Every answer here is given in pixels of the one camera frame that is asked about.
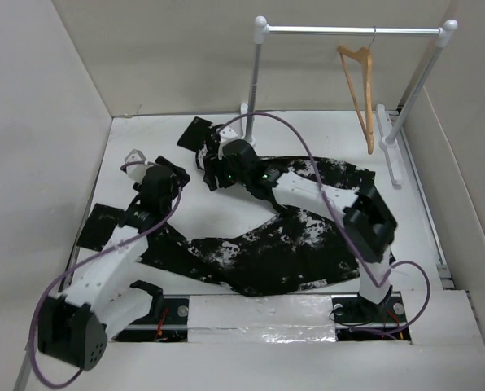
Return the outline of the black white patterned trousers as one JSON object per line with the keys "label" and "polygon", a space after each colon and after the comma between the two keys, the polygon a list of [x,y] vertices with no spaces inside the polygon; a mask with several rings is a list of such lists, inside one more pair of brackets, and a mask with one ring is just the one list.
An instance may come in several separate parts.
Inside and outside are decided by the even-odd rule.
{"label": "black white patterned trousers", "polygon": [[[196,154],[222,129],[195,118],[178,145]],[[318,156],[265,156],[279,169],[303,178],[321,175],[324,185],[359,191],[374,186],[374,174]],[[247,297],[281,295],[360,277],[359,265],[337,226],[295,207],[277,210],[257,228],[234,237],[187,239],[170,225],[149,238],[142,262],[206,283],[226,284]]]}

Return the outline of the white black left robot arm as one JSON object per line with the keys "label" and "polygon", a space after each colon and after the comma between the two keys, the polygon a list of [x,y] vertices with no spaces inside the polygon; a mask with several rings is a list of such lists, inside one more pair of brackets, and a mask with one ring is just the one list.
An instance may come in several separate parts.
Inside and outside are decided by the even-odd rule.
{"label": "white black left robot arm", "polygon": [[133,152],[122,165],[137,192],[121,212],[88,268],[61,293],[47,296],[33,327],[39,352],[81,371],[96,367],[108,341],[138,319],[154,323],[163,315],[163,291],[127,280],[148,250],[149,238],[175,213],[189,174],[162,156],[153,162]]}

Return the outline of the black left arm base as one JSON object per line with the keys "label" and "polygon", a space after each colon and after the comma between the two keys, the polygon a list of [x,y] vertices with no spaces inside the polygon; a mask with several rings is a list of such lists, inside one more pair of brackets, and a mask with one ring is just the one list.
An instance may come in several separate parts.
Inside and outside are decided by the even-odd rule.
{"label": "black left arm base", "polygon": [[136,319],[117,334],[113,338],[115,342],[187,342],[189,296],[166,295],[161,287],[141,280],[130,287],[148,293],[152,299],[151,307],[147,315]]}

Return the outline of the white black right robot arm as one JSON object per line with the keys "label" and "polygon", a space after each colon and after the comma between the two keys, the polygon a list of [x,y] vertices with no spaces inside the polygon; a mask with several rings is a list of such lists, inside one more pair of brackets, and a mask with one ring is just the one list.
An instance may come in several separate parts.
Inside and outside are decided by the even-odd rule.
{"label": "white black right robot arm", "polygon": [[375,321],[388,309],[391,295],[389,257],[398,226],[376,187],[359,191],[338,189],[274,167],[232,130],[209,136],[196,154],[209,189],[239,184],[275,209],[295,207],[331,220],[359,265],[360,315]]}

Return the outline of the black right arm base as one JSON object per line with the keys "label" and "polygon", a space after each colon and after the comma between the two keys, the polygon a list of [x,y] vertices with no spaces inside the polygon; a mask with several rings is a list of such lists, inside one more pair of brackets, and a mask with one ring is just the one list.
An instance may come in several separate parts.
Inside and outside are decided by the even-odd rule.
{"label": "black right arm base", "polygon": [[329,318],[335,324],[338,342],[402,340],[411,341],[408,328],[396,331],[407,321],[402,296],[395,292],[379,307],[362,301],[357,295],[332,296],[333,309]]}

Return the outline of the silver tape strip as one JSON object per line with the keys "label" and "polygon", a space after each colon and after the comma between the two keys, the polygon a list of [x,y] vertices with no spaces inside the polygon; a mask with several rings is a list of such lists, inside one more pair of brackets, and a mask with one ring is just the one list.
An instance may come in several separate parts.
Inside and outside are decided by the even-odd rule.
{"label": "silver tape strip", "polygon": [[337,340],[327,295],[192,296],[191,343],[332,343]]}

